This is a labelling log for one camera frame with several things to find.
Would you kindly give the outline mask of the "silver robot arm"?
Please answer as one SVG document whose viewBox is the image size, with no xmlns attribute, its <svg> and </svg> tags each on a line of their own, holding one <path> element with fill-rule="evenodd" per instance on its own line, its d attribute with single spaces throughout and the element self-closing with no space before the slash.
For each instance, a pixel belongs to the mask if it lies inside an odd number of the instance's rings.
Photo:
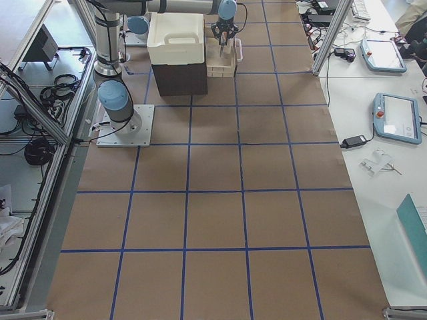
<svg viewBox="0 0 427 320">
<path fill-rule="evenodd" d="M 137 133 L 142 124 L 119 65 L 120 17 L 133 33 L 149 33 L 147 48 L 161 96 L 207 93 L 204 16 L 217 15 L 213 37 L 225 47 L 239 32 L 236 1 L 92 1 L 95 8 L 95 82 L 114 135 Z"/>
</svg>

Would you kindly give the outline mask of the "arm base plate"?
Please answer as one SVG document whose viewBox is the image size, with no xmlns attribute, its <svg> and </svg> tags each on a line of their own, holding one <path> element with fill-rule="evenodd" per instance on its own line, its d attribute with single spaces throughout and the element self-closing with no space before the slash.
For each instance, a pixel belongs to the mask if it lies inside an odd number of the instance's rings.
<svg viewBox="0 0 427 320">
<path fill-rule="evenodd" d="M 101 125 L 99 128 L 101 137 L 95 141 L 98 147 L 150 146 L 155 106 L 138 104 L 133 107 L 134 114 L 130 122 L 117 133 L 113 133 L 123 124 L 113 123 L 111 125 L 107 111 L 101 105 L 99 106 L 98 119 L 107 124 Z"/>
</svg>

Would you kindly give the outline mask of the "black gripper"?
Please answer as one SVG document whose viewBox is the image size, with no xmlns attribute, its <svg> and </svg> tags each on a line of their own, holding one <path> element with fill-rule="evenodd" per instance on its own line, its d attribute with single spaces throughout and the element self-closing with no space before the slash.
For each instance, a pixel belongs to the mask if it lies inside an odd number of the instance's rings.
<svg viewBox="0 0 427 320">
<path fill-rule="evenodd" d="M 233 19 L 218 19 L 215 23 L 215 38 L 220 45 L 219 57 L 224 53 L 224 47 L 228 41 L 234 37 L 234 20 Z"/>
</svg>

